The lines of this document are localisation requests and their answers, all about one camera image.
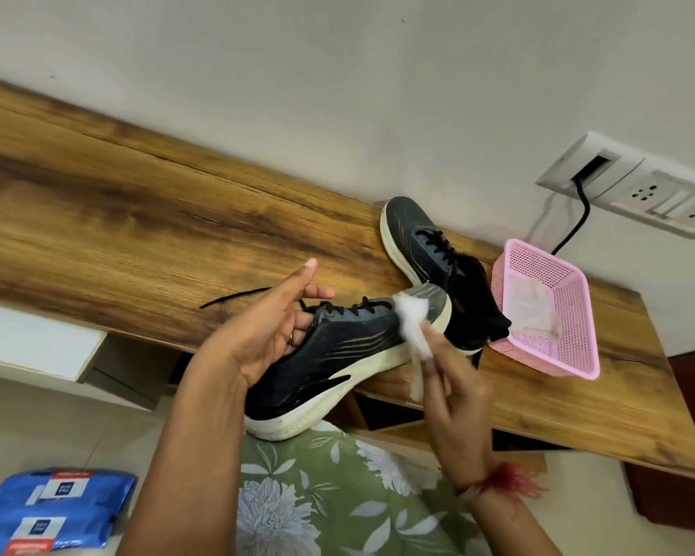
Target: shoe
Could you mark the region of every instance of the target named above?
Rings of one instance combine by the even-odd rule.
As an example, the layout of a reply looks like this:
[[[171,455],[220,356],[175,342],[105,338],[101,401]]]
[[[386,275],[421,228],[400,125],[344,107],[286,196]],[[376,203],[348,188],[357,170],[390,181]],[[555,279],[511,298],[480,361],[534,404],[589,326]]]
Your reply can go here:
[[[427,320],[445,330],[452,310],[445,290],[427,283],[406,293],[427,298]],[[306,310],[314,320],[302,344],[247,391],[244,425],[260,439],[280,441],[309,429],[355,385],[410,361],[391,298],[363,297],[350,308],[322,302]]]
[[[381,240],[391,261],[413,285],[432,282],[447,292],[453,315],[445,336],[466,355],[509,335],[484,266],[457,252],[416,202],[394,197],[381,212]]]

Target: wooden desk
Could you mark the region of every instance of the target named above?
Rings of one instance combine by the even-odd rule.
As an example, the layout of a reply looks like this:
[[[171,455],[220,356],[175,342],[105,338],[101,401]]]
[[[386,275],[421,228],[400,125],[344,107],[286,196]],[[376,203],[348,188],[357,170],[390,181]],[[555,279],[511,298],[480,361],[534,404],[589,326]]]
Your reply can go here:
[[[276,283],[310,256],[336,303],[404,288],[381,245],[379,214],[0,83],[0,302],[195,350],[248,299],[198,305]],[[450,238],[487,264],[500,252]],[[640,297],[594,281],[592,298],[602,377],[548,378],[487,351],[481,370],[497,386],[495,425],[695,477],[695,426]],[[404,374],[364,390],[404,402]]]

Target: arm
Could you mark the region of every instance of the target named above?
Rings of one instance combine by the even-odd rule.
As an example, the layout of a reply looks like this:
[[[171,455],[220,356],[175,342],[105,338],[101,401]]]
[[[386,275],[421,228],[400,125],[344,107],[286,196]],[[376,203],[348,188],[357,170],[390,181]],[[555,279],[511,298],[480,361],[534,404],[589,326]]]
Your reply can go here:
[[[491,448],[493,393],[445,336],[427,324],[423,331],[433,353],[422,366],[425,419],[438,460],[462,491],[499,464]],[[465,503],[496,556],[561,556],[522,501],[489,489]]]
[[[188,364],[119,556],[234,554],[244,397],[304,339],[301,297],[332,298],[311,283],[316,260],[227,320]]]

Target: green floral fabric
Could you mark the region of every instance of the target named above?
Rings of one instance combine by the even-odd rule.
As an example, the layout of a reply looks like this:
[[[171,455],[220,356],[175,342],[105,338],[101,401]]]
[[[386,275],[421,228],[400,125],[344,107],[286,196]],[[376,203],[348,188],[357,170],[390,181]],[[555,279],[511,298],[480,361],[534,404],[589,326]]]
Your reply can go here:
[[[282,442],[246,436],[237,550],[243,556],[491,554],[438,470],[326,422]]]

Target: blue packet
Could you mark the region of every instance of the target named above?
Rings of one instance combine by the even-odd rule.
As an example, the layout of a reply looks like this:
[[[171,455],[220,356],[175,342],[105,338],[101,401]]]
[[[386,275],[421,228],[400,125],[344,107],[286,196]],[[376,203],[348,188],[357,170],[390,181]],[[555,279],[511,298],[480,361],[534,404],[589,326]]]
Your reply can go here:
[[[136,476],[51,468],[0,484],[0,554],[103,548]]]

